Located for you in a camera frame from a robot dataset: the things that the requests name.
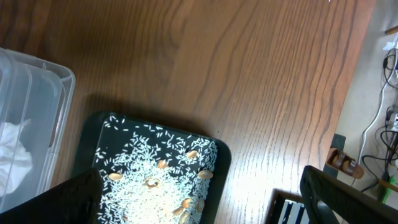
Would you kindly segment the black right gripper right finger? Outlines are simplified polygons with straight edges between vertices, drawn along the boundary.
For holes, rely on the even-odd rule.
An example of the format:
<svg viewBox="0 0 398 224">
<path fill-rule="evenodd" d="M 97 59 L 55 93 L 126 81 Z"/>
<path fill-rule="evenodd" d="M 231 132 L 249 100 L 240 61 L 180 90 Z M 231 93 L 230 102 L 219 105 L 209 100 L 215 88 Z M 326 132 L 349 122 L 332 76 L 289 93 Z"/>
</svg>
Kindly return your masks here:
<svg viewBox="0 0 398 224">
<path fill-rule="evenodd" d="M 397 210 L 381 204 L 312 166 L 305 166 L 300 192 L 310 223 L 397 224 Z"/>
</svg>

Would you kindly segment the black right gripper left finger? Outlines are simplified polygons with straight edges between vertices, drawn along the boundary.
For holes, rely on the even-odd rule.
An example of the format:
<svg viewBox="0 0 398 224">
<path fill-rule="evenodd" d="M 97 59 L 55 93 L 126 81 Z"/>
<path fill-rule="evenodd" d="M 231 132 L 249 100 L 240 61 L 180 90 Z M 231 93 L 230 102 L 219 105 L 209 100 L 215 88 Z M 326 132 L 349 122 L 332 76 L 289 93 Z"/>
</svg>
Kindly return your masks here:
<svg viewBox="0 0 398 224">
<path fill-rule="evenodd" d="M 102 195 L 98 169 L 72 179 L 1 213 L 1 223 L 95 223 Z"/>
</svg>

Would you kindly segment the white tissue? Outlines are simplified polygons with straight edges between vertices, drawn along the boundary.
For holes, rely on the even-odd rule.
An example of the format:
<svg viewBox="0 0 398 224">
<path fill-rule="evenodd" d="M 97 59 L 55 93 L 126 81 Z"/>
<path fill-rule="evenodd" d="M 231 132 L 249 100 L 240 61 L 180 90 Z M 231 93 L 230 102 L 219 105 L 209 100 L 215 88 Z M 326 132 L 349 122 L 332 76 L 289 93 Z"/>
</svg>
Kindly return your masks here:
<svg viewBox="0 0 398 224">
<path fill-rule="evenodd" d="M 1 197 L 13 193 L 32 169 L 32 156 L 20 141 L 30 120 L 4 123 L 1 134 Z"/>
</svg>

